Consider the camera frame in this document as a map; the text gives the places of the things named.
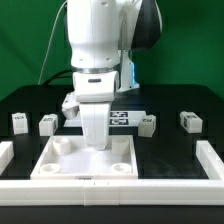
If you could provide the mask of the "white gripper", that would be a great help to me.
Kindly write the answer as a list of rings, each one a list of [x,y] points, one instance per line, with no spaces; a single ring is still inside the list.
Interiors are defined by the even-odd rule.
[[[88,146],[105,148],[108,143],[111,104],[119,87],[118,72],[74,72],[73,82],[85,142]]]

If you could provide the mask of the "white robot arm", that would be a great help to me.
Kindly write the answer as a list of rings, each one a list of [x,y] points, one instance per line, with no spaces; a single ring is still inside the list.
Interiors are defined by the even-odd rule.
[[[67,28],[84,139],[103,149],[116,93],[139,86],[129,53],[158,41],[160,10],[156,0],[67,0]]]

